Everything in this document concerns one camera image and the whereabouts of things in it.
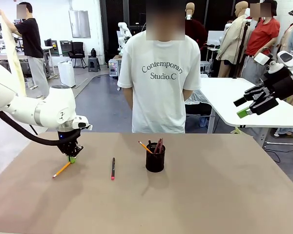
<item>gray pants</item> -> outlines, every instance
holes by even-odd
[[[266,71],[267,66],[262,66],[254,60],[254,58],[247,56],[244,60],[242,78],[247,81],[259,85],[260,78]]]
[[[34,83],[38,86],[38,90],[41,94],[46,98],[49,95],[49,85],[43,71],[43,59],[30,56],[28,56],[27,59]]]

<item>man in black shirt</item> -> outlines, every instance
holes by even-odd
[[[33,7],[28,2],[21,2],[19,5],[26,6],[26,20],[23,23],[14,25],[2,10],[0,10],[0,15],[11,31],[23,38],[24,53],[28,58],[34,83],[45,98],[49,95],[49,85],[43,71],[43,52],[38,25],[32,14]]]

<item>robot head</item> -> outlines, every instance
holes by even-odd
[[[118,27],[120,28],[127,28],[127,24],[125,22],[119,22]]]

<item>black pen holder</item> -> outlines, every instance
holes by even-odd
[[[157,143],[151,143],[147,145],[147,148],[154,152]],[[149,172],[161,172],[164,169],[165,162],[165,146],[162,147],[162,152],[160,152],[160,147],[157,149],[156,154],[151,154],[149,151],[146,151],[146,169]]]

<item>white t-shirt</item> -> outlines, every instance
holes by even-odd
[[[127,42],[118,86],[133,88],[133,133],[184,133],[182,90],[200,88],[201,54],[190,37],[159,42],[138,33]]]

